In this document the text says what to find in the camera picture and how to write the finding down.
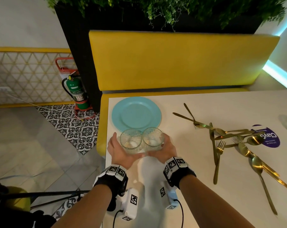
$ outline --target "fire extinguisher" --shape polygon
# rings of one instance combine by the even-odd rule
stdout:
[[[62,80],[63,89],[75,100],[78,108],[80,110],[85,110],[90,107],[90,103],[87,99],[87,95],[83,90],[81,80],[77,77],[73,77],[72,74],[68,76],[68,78],[64,78]]]

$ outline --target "green foliage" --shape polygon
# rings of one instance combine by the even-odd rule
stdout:
[[[171,25],[175,24],[181,12],[187,12],[201,21],[216,15],[219,16],[222,28],[239,15],[260,16],[263,22],[280,22],[286,10],[283,7],[286,0],[47,0],[51,8],[58,1],[76,6],[83,16],[90,2],[100,7],[119,6],[119,3],[129,2],[139,6],[149,20],[161,16]]]

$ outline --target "light blue plate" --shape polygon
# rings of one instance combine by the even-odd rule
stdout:
[[[161,122],[161,110],[150,99],[143,97],[125,98],[118,102],[112,112],[114,126],[121,132],[157,127]]]

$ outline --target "table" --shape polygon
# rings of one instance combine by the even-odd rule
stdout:
[[[250,129],[255,124],[273,130],[280,139],[280,146],[269,148],[265,145],[249,149],[280,174],[287,183],[287,130],[278,120],[280,114],[287,114],[287,90],[261,92],[234,92],[191,95],[148,96],[161,110],[162,121],[159,129],[170,135],[178,156],[183,157],[195,170],[205,185],[225,199],[255,227],[287,227],[287,189],[267,173],[263,177],[278,211],[275,216],[268,204],[258,175],[251,169],[248,159],[235,148],[225,149],[220,159],[217,185],[213,184],[214,160],[209,130],[196,130],[193,124],[172,114],[177,112],[191,117],[185,102],[195,119],[224,130]],[[107,141],[114,132],[121,134],[111,121],[112,109],[123,98],[110,98],[108,107]],[[106,166],[111,156],[106,154]],[[166,227],[181,226],[181,209],[165,210],[158,197],[160,181],[164,180],[163,164],[152,157],[138,160],[127,171],[128,186],[139,191],[139,207],[134,221],[116,219],[115,227]],[[184,227],[198,227],[181,192],[178,199],[184,209]],[[107,212],[103,228],[112,227],[113,212]]]

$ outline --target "purple label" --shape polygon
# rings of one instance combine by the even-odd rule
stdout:
[[[280,145],[280,140],[278,136],[268,127],[261,128],[262,125],[253,125],[258,126],[259,129],[252,128],[251,130],[254,130],[255,132],[264,131],[265,134],[261,134],[260,136],[264,138],[263,145],[271,148],[277,148]]]

